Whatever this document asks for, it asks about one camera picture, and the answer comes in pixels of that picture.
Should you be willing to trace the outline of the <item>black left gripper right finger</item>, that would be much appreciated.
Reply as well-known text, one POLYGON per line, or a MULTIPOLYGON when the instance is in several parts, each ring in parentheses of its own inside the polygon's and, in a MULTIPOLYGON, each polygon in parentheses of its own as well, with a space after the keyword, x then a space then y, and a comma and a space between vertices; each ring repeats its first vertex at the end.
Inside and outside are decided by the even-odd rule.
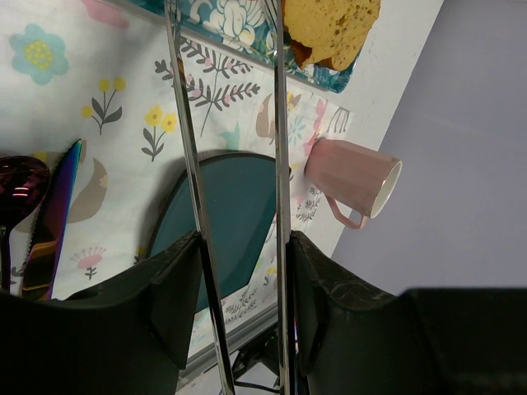
POLYGON ((299 366, 312 394, 523 394, 523 288, 373 286, 290 239, 299 366))

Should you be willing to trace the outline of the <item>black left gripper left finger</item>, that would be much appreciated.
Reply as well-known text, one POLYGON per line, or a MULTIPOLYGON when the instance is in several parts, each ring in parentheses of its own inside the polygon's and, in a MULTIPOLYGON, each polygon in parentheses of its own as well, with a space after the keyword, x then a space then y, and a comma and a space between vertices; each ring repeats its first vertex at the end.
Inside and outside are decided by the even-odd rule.
POLYGON ((190 231, 65 300, 2 293, 2 393, 175 393, 199 287, 199 235, 190 231))

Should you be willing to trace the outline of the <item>metal tongs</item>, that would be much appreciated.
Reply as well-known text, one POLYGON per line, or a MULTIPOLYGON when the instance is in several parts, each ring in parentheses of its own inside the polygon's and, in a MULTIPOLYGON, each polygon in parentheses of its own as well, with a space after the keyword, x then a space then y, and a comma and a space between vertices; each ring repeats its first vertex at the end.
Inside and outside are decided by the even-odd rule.
POLYGON ((164 3, 166 30, 175 103, 180 116, 186 174, 196 229, 200 235, 203 279, 217 354, 222 391, 233 394, 236 384, 228 350, 222 309, 221 281, 217 259, 228 257, 227 282, 232 284, 240 271, 238 263, 264 239, 264 227, 277 226, 278 296, 278 375, 279 392, 295 394, 296 344, 292 307, 292 276, 287 262, 291 234, 290 169, 287 132, 287 74, 284 65, 282 12, 274 1, 264 2, 264 10, 275 35, 273 98, 275 110, 275 156, 255 156, 229 152, 206 160, 198 158, 191 115, 186 72, 180 52, 182 18, 177 1, 164 3))

